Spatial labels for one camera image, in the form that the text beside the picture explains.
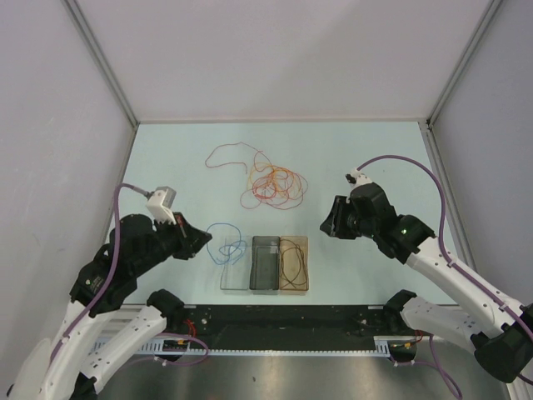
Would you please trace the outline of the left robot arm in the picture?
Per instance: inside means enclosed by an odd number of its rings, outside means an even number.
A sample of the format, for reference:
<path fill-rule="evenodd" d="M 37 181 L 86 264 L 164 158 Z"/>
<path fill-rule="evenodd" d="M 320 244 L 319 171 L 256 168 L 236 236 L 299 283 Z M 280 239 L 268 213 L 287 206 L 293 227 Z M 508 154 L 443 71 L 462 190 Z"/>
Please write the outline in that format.
<path fill-rule="evenodd" d="M 147 341 L 176 334 L 187 320 L 184 302 L 165 289 L 103 347 L 92 346 L 137 290 L 137 280 L 168 258 L 194 258 L 212 235 L 190 225 L 158 222 L 141 214 L 121 219 L 93 260 L 84 266 L 70 292 L 57 336 L 30 353 L 7 391 L 8 399 L 96 399 L 113 375 Z"/>

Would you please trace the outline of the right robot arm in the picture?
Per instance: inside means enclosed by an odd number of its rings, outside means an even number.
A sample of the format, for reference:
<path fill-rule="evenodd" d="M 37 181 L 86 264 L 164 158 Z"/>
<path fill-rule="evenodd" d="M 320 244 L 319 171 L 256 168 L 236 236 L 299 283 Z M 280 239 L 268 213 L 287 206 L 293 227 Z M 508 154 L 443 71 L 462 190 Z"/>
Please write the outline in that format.
<path fill-rule="evenodd" d="M 337 195 L 320 229 L 331 238 L 369 238 L 381 253 L 430 279 L 460 309 L 446 310 L 412 292 L 392 297 L 386 328 L 434 333 L 472 353 L 492 377 L 512 383 L 532 359 L 532 307 L 505 295 L 457 259 L 418 217 L 402 215 L 374 182 Z"/>

